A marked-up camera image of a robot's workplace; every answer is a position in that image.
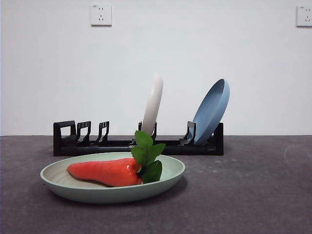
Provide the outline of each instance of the white wall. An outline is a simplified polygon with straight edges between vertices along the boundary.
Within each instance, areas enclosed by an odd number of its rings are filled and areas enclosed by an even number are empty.
[[[91,27],[110,2],[112,27]],[[1,135],[51,135],[56,121],[143,119],[155,72],[164,79],[159,134],[183,134],[210,87],[231,89],[227,135],[312,134],[310,0],[2,0]]]

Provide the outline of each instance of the light green plate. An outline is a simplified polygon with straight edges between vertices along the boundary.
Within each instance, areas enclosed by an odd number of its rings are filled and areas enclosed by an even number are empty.
[[[132,155],[130,152],[114,152],[72,157],[46,166],[40,172],[40,176],[49,189],[59,196],[73,201],[100,204],[136,201],[160,194],[174,186],[185,170],[185,165],[181,161],[159,155],[156,159],[162,163],[160,181],[124,187],[105,187],[100,183],[77,180],[66,170],[70,164],[76,162],[114,160],[124,157],[132,157]]]

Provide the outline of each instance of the wall socket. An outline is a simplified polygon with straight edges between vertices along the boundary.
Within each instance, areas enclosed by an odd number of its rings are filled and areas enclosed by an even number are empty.
[[[90,7],[91,26],[112,25],[112,6],[109,4],[93,4]]]
[[[312,27],[312,6],[297,6],[297,27]]]

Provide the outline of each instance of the gray carpet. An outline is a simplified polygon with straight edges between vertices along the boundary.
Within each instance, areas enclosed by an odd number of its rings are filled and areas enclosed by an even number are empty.
[[[226,136],[224,156],[174,156],[186,165],[167,192],[91,205],[53,194],[39,173],[51,136],[1,137],[3,234],[311,234],[312,136]]]

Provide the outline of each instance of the black dish rack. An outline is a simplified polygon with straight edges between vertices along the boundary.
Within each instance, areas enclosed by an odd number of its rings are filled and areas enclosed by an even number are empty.
[[[62,136],[61,128],[70,127],[70,135]],[[88,128],[87,135],[80,139],[82,128]],[[190,130],[192,138],[188,139]],[[75,121],[56,122],[53,124],[53,152],[54,156],[80,156],[107,152],[130,152],[136,145],[133,136],[108,136],[109,121],[98,126],[98,137],[90,140],[91,121],[76,124]],[[152,138],[154,144],[165,143],[164,155],[223,155],[223,123],[219,123],[212,136],[205,145],[194,145],[196,124],[188,121],[187,133],[183,138],[178,136],[156,136],[157,123],[154,125]]]

